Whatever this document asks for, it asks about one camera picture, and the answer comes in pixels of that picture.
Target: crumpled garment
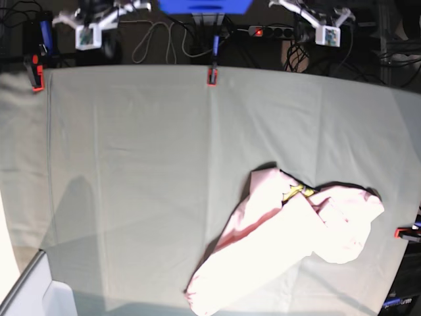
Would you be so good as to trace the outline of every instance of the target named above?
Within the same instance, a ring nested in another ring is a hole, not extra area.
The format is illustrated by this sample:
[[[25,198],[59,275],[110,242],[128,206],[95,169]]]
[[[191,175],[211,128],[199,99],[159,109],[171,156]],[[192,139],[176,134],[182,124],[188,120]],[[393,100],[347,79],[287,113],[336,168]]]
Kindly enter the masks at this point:
[[[316,192],[279,169],[252,172],[249,196],[187,286],[191,310],[212,315],[312,252],[329,263],[356,259],[383,211],[380,199],[363,189]]]

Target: red clamp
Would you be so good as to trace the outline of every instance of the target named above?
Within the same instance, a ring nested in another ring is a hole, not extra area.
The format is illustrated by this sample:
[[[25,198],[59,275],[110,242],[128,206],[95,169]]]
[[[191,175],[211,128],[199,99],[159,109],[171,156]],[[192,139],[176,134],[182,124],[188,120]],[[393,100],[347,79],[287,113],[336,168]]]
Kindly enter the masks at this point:
[[[38,55],[27,55],[24,57],[24,65],[28,71],[28,77],[31,81],[32,90],[35,92],[44,90],[44,71],[43,65],[39,64]]]
[[[216,86],[217,79],[218,79],[218,69],[212,66],[208,69],[208,86]]]
[[[421,242],[421,230],[408,227],[397,228],[395,238],[401,238],[410,242]]]

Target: white cable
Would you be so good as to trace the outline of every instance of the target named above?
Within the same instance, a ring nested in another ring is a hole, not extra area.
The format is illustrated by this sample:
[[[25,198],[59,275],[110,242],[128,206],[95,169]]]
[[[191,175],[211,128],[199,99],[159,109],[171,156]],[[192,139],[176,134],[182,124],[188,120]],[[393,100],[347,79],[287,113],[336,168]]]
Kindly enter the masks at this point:
[[[186,37],[187,37],[187,30],[184,29],[184,36],[183,36],[183,42],[182,42],[182,50],[183,50],[184,55],[186,55],[187,57],[190,57],[190,58],[198,58],[198,57],[205,56],[206,54],[209,54],[212,51],[212,48],[211,48],[211,49],[208,49],[207,51],[204,51],[203,53],[200,53],[200,54],[197,54],[197,55],[190,55],[186,51],[186,49],[184,48],[184,44],[186,43]],[[229,35],[223,41],[221,41],[219,43],[218,47],[220,47],[228,38],[229,38]]]
[[[165,62],[167,64],[169,64],[169,56],[170,56],[170,49],[172,50],[172,55],[174,56],[174,64],[177,64],[177,55],[176,55],[176,50],[174,48],[174,44],[172,43],[172,27],[174,26],[174,23],[172,23],[170,26],[168,26],[167,24],[165,24],[164,22],[156,22],[156,23],[152,23],[151,21],[148,20],[133,20],[133,21],[121,21],[120,23],[148,23],[151,25],[151,27],[148,29],[148,31],[146,32],[145,36],[142,38],[142,40],[138,43],[138,45],[135,47],[135,49],[133,50],[132,53],[132,61],[135,64],[141,64],[143,61],[145,61],[147,54],[149,52],[149,44],[151,42],[151,38],[153,35],[153,32],[155,31],[155,28],[157,26],[164,26],[167,31],[168,31],[168,45],[166,46],[166,53],[165,53]],[[146,48],[145,48],[145,52],[142,56],[141,59],[136,60],[136,53],[138,51],[138,49],[140,47],[142,47],[142,45],[145,43],[146,41]]]

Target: blue object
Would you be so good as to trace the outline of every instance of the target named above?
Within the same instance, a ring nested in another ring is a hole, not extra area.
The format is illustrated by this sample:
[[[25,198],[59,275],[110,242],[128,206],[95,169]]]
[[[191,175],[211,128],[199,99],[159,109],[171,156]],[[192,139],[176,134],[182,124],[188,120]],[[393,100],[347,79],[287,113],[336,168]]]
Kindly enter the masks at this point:
[[[387,307],[392,306],[392,305],[399,305],[400,303],[401,303],[401,299],[400,298],[392,298],[392,299],[387,300],[386,302],[384,302],[383,308],[387,308]]]
[[[51,32],[50,23],[49,21],[41,21],[39,25],[41,26],[45,48],[47,48],[47,55],[51,55],[53,53],[53,33]]]
[[[160,0],[168,14],[229,13],[244,14],[253,0]]]
[[[219,36],[213,37],[213,55],[218,56]]]

